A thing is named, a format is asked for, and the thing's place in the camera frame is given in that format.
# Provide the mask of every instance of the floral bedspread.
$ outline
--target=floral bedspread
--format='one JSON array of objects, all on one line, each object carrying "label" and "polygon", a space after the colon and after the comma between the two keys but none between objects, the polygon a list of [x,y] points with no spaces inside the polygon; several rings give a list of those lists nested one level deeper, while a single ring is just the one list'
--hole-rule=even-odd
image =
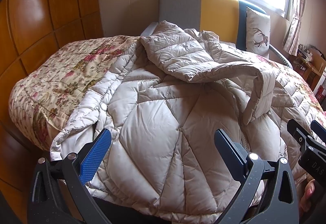
[{"label": "floral bedspread", "polygon": [[138,38],[115,36],[65,45],[15,85],[9,99],[12,121],[33,144],[48,151],[87,89]]}]

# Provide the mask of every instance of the bed armrest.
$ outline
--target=bed armrest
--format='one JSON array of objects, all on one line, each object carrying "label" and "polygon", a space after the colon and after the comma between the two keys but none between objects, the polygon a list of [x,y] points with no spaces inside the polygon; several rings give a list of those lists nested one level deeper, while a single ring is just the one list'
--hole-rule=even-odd
[{"label": "bed armrest", "polygon": [[159,23],[158,22],[152,22],[149,26],[147,26],[147,28],[141,33],[141,36],[150,36],[153,32],[154,32],[154,30],[155,30],[155,28],[156,28],[156,26],[158,25]]},{"label": "bed armrest", "polygon": [[271,51],[273,51],[282,61],[283,61],[283,64],[284,65],[286,65],[286,66],[288,66],[290,69],[293,69],[293,67],[292,67],[292,65],[291,65],[291,63],[290,63],[290,61],[288,61],[287,59],[286,59],[286,57],[285,56],[283,56],[282,54],[281,54],[281,52],[280,51],[278,51],[274,46],[272,46],[271,44],[269,45],[269,49],[271,50]]}]

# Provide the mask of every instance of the puffer jacket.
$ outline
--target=puffer jacket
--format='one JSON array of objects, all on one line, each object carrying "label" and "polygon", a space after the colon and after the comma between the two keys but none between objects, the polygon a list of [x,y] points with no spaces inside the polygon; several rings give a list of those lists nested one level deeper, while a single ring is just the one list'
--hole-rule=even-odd
[{"label": "puffer jacket", "polygon": [[[213,223],[240,186],[214,146],[219,128],[262,159],[288,158],[299,183],[305,172],[286,123],[294,118],[310,131],[300,93],[251,56],[212,32],[161,22],[87,91],[54,139],[52,160],[78,152],[107,128],[112,144],[86,184],[89,192],[181,223]],[[255,201],[262,191],[263,184]]]}]

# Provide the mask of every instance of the floral quilt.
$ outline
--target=floral quilt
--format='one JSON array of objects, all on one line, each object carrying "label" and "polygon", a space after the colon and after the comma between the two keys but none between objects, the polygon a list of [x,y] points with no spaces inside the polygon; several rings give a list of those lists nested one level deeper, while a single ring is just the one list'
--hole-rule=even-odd
[{"label": "floral quilt", "polygon": [[[12,121],[30,141],[48,151],[52,140],[66,126],[87,89],[97,83],[118,56],[138,39],[115,36],[65,45],[39,69],[15,85],[9,99]],[[291,78],[309,102],[316,120],[326,127],[320,104],[298,73],[259,55],[245,53],[253,63],[266,62]]]}]

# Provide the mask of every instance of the bed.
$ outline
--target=bed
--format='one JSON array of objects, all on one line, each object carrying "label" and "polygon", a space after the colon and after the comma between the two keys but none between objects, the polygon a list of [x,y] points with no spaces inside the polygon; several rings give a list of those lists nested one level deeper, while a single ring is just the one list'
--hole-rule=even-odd
[{"label": "bed", "polygon": [[[230,8],[230,0],[212,0],[219,2],[221,8]],[[262,9],[242,0],[238,1],[238,35],[230,35],[227,30],[219,33],[216,23],[203,22],[203,9],[209,10],[205,0],[159,0],[159,21],[167,20],[181,28],[195,28],[198,31],[215,31],[220,40],[233,42],[237,48],[243,46],[243,25],[245,20],[243,6],[250,6],[258,11]],[[212,11],[211,19],[219,20],[220,12]],[[152,23],[143,32],[150,35],[157,23]],[[65,127],[66,122],[83,98],[86,90],[96,84],[138,37],[115,36],[94,40],[78,41],[65,45],[52,55],[40,68],[28,77],[20,80],[11,92],[9,114],[14,124],[30,141],[39,148],[48,151],[54,137]],[[278,51],[277,55],[289,66],[287,59]],[[317,99],[299,74],[286,65],[276,63],[259,55],[254,55],[252,62],[266,62],[280,69],[295,82],[297,91],[302,94],[302,107],[308,120],[316,118],[326,125],[326,118]]]}]

